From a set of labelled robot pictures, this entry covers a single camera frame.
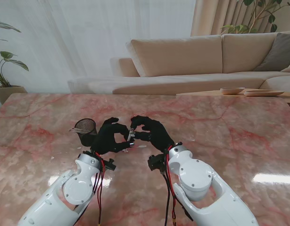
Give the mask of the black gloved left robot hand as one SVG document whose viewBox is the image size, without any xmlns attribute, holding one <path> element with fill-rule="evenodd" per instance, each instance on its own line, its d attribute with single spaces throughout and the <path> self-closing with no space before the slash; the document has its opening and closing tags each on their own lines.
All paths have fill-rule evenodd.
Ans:
<svg viewBox="0 0 290 226">
<path fill-rule="evenodd" d="M 94 139 L 90 150 L 93 153 L 104 155 L 108 152 L 118 153 L 126 148 L 130 148 L 134 143 L 134 138 L 131 137 L 128 140 L 129 129 L 118 123 L 119 119 L 111 117 L 104 121 L 98 135 Z M 115 134 L 121 134 L 124 137 L 124 141 L 117 143 L 115 140 Z"/>
</svg>

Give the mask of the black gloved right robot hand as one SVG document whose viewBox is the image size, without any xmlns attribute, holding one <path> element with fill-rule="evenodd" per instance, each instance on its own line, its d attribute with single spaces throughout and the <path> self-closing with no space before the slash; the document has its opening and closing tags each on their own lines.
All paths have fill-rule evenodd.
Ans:
<svg viewBox="0 0 290 226">
<path fill-rule="evenodd" d="M 135 116 L 131 118 L 130 128 L 136 129 L 142 125 L 143 132 L 135 132 L 135 139 L 150 142 L 162 153 L 170 147 L 174 147 L 175 142 L 170 138 L 162 123 L 147 116 Z"/>
</svg>

